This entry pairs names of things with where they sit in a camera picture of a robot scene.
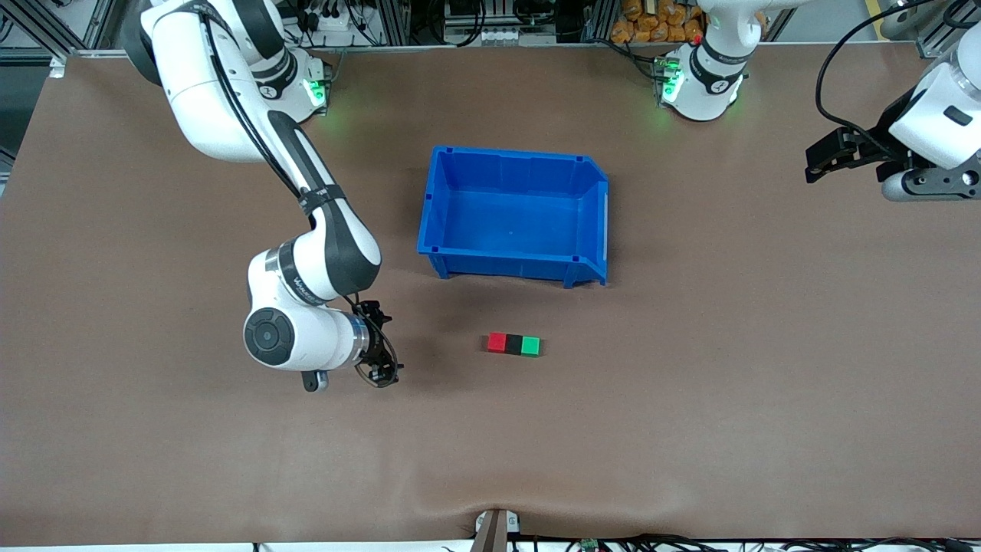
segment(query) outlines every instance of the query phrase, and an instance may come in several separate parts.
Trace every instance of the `snack package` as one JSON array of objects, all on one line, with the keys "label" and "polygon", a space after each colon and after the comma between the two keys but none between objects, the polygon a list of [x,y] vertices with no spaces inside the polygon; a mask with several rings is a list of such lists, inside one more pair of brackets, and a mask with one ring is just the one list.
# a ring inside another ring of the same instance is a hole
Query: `snack package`
[{"label": "snack package", "polygon": [[661,23],[657,19],[657,16],[642,15],[640,19],[637,20],[637,30],[651,32],[657,28],[657,25]]},{"label": "snack package", "polygon": [[668,39],[668,24],[661,22],[656,29],[650,32],[651,42],[663,42]]},{"label": "snack package", "polygon": [[697,39],[697,37],[704,36],[704,31],[701,29],[701,22],[697,19],[688,20],[684,26],[685,29],[685,41],[692,42]]},{"label": "snack package", "polygon": [[766,34],[766,16],[763,12],[756,12],[756,20],[759,21],[759,26],[763,28],[763,34]]},{"label": "snack package", "polygon": [[636,21],[644,14],[644,4],[641,0],[623,0],[623,15],[628,21]]},{"label": "snack package", "polygon": [[629,21],[620,20],[613,24],[613,30],[610,31],[610,41],[616,44],[623,44],[625,42],[630,42],[631,38],[634,36],[634,24]]},{"label": "snack package", "polygon": [[685,22],[688,10],[685,6],[675,4],[671,0],[659,0],[657,3],[657,18],[668,25],[680,25]]},{"label": "snack package", "polygon": [[668,42],[684,42],[685,30],[680,25],[668,26]]}]

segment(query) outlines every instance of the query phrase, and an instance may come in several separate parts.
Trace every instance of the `blue storage crate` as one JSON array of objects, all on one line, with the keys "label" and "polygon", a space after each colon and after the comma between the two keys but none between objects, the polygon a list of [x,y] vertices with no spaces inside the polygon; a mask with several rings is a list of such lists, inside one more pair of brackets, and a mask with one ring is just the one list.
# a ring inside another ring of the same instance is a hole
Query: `blue storage crate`
[{"label": "blue storage crate", "polygon": [[417,251],[440,278],[606,285],[609,183],[583,155],[436,147]]}]

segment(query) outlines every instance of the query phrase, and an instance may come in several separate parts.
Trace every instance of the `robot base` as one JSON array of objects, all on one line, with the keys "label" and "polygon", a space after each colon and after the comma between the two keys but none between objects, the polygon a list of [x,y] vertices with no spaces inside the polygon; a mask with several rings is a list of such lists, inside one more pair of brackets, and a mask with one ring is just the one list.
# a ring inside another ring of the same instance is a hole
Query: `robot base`
[{"label": "robot base", "polygon": [[327,112],[332,68],[324,60],[311,56],[305,50],[290,48],[289,53],[296,58],[296,76],[284,88],[283,94],[273,99],[266,96],[263,86],[260,85],[259,91],[263,93],[270,108],[282,111],[293,121],[300,123],[318,111]]},{"label": "robot base", "polygon": [[670,58],[678,58],[676,77],[665,83],[659,83],[661,105],[672,107],[679,115],[693,121],[711,121],[717,119],[726,108],[736,101],[737,92],[743,78],[729,85],[724,85],[722,93],[709,93],[704,84],[695,79],[692,73],[691,59],[694,48],[685,44],[674,52],[667,54]]}]

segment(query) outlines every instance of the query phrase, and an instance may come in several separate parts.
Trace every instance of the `white robotic arm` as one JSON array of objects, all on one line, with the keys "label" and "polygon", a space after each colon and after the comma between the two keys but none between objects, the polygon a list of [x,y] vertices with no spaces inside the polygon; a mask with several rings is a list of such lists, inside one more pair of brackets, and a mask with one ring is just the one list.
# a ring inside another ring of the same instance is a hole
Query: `white robotic arm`
[{"label": "white robotic arm", "polygon": [[[217,6],[239,17],[242,4]],[[276,13],[271,8],[268,1],[248,4],[267,16]],[[217,159],[268,162],[311,222],[309,232],[249,264],[245,348],[267,366],[302,372],[308,391],[326,388],[329,370],[363,363],[371,372],[359,373],[376,386],[397,381],[397,359],[382,332],[390,318],[377,302],[347,299],[374,282],[382,263],[378,244],[294,117],[270,108],[242,53],[253,39],[236,37],[225,14],[205,0],[171,0],[144,12],[140,22],[188,141]],[[284,82],[284,89],[290,86]],[[337,298],[347,299],[353,312],[326,306]]]},{"label": "white robotic arm", "polygon": [[892,201],[981,198],[981,28],[970,28],[868,131],[840,127],[807,149],[809,183],[881,163]]},{"label": "white robotic arm", "polygon": [[699,0],[708,16],[705,36],[668,54],[678,59],[660,83],[661,103],[693,121],[711,121],[736,101],[743,69],[759,44],[756,12],[796,8],[810,0]]}]

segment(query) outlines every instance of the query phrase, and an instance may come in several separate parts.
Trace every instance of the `table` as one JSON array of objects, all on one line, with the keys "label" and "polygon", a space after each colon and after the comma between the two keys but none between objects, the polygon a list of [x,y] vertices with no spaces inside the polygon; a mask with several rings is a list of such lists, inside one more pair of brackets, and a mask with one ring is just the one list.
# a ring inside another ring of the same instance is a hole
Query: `table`
[{"label": "table", "polygon": [[[981,211],[803,183],[827,46],[764,46],[699,124],[599,48],[352,54],[304,125],[378,239],[365,296],[406,368],[326,394],[241,344],[245,267],[304,231],[262,165],[198,153],[125,60],[49,80],[0,200],[4,544],[981,532]],[[923,68],[846,48],[871,125]],[[437,144],[592,156],[609,285],[439,280],[415,252]],[[544,356],[480,351],[490,331]]]}]

